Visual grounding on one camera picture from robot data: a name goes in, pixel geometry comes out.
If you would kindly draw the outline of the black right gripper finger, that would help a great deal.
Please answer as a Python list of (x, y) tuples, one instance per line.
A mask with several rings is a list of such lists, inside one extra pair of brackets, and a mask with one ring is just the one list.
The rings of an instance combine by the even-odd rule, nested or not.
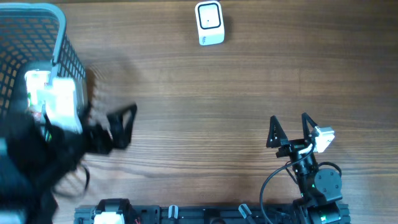
[(317, 126), (317, 123), (314, 122), (314, 120), (307, 113), (302, 113), (303, 136), (304, 139), (311, 140), (312, 134), (308, 126), (314, 128), (315, 126)]
[(267, 137), (266, 147), (276, 148), (285, 145), (288, 138), (279, 123), (276, 116), (271, 116), (269, 134)]

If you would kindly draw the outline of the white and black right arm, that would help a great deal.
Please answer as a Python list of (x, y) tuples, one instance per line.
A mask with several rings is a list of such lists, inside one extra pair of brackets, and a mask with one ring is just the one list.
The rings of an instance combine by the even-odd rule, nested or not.
[(289, 140), (276, 116), (270, 117), (266, 147), (277, 148), (276, 157), (288, 157), (289, 161), (276, 169), (264, 181), (259, 201), (266, 223), (271, 219), (264, 208), (264, 190), (271, 178), (282, 170), (299, 188), (301, 197), (294, 200), (292, 210), (299, 223), (336, 223), (343, 219), (338, 201), (343, 198), (342, 170), (332, 162), (318, 163), (316, 153), (323, 153), (335, 138), (332, 127), (319, 126), (307, 114), (302, 113), (303, 138)]

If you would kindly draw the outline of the white chicken cup noodles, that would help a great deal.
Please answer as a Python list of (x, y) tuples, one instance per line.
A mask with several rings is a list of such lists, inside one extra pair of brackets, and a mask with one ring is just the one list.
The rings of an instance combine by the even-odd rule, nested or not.
[(51, 71), (29, 70), (24, 79), (27, 89), (28, 109), (35, 113), (42, 112), (43, 102), (38, 97), (38, 91), (44, 90), (49, 84)]

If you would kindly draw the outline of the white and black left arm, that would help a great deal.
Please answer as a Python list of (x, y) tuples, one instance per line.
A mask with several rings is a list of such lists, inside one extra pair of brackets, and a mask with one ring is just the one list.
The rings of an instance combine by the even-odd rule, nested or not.
[(48, 118), (16, 112), (1, 121), (1, 223), (51, 223), (58, 207), (53, 188), (85, 154), (108, 155), (131, 143), (135, 103), (108, 113), (109, 129), (84, 124), (66, 131)]

